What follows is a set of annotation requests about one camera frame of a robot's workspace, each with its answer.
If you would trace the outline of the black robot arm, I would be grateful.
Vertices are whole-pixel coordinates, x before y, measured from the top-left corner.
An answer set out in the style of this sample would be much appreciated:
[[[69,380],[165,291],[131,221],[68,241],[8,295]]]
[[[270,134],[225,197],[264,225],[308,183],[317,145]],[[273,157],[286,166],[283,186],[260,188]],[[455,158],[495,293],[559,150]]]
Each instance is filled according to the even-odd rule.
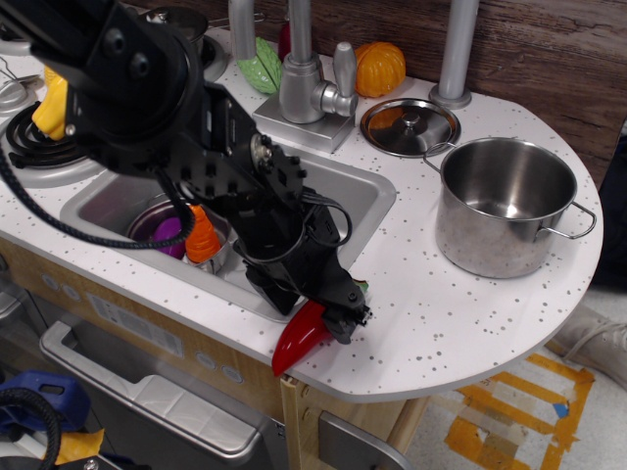
[[[224,217],[255,289],[275,309],[322,306],[340,343],[369,310],[340,265],[335,203],[305,185],[296,157],[257,130],[221,85],[208,84],[194,46],[116,1],[5,1],[1,20],[69,85],[65,131],[107,169],[152,178],[189,235],[193,202]]]

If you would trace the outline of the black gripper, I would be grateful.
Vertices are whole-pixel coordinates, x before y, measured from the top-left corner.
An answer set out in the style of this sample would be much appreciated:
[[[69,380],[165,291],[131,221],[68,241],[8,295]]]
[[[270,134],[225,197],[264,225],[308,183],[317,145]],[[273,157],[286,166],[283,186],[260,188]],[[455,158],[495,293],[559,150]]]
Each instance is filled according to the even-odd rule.
[[[306,187],[293,207],[267,201],[231,215],[229,222],[257,292],[282,314],[301,297],[327,307],[324,326],[338,343],[350,344],[370,312],[362,288],[338,259],[338,249],[353,235],[349,213]]]

